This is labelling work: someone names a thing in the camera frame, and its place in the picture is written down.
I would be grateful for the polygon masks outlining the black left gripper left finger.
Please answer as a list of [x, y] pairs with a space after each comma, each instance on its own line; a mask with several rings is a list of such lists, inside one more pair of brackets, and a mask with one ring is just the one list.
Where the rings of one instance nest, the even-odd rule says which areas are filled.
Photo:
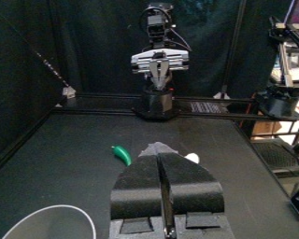
[[111, 190], [111, 239], [165, 239], [160, 142], [148, 145], [123, 170]]

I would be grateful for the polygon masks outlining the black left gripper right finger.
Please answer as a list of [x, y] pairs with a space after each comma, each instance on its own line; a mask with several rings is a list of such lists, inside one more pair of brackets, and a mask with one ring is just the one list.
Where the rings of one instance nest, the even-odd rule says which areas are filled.
[[199, 165], [197, 155], [181, 156], [164, 145], [159, 162], [165, 239], [235, 239], [222, 186]]

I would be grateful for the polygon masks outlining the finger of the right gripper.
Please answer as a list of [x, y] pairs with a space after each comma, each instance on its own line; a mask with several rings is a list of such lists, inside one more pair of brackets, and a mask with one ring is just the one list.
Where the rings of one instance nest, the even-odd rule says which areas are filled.
[[160, 62], [160, 70], [159, 70], [159, 89], [163, 90], [165, 87], [165, 84], [169, 80], [169, 61], [161, 60]]
[[153, 83], [156, 89], [159, 89], [159, 63], [157, 63], [157, 61], [149, 62], [149, 71], [151, 71], [152, 83]]

